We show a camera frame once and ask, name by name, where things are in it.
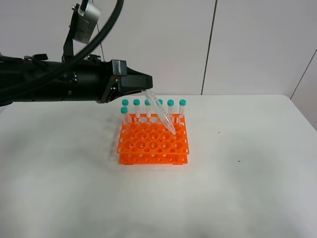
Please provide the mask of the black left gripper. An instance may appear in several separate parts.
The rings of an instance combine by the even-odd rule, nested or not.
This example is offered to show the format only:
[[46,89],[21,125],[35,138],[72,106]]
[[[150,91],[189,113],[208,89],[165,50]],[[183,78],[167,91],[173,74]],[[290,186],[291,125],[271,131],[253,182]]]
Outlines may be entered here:
[[117,98],[153,88],[153,77],[127,66],[125,60],[102,62],[101,94],[97,103],[109,103]]

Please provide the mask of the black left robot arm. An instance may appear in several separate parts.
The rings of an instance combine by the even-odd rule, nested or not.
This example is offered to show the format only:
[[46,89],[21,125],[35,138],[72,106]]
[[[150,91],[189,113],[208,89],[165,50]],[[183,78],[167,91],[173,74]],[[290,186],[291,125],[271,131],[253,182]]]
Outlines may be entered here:
[[102,61],[98,55],[88,55],[71,70],[47,80],[48,73],[61,65],[60,62],[48,61],[45,54],[22,59],[1,56],[1,106],[13,102],[57,101],[103,104],[153,87],[150,75],[130,69],[126,61]]

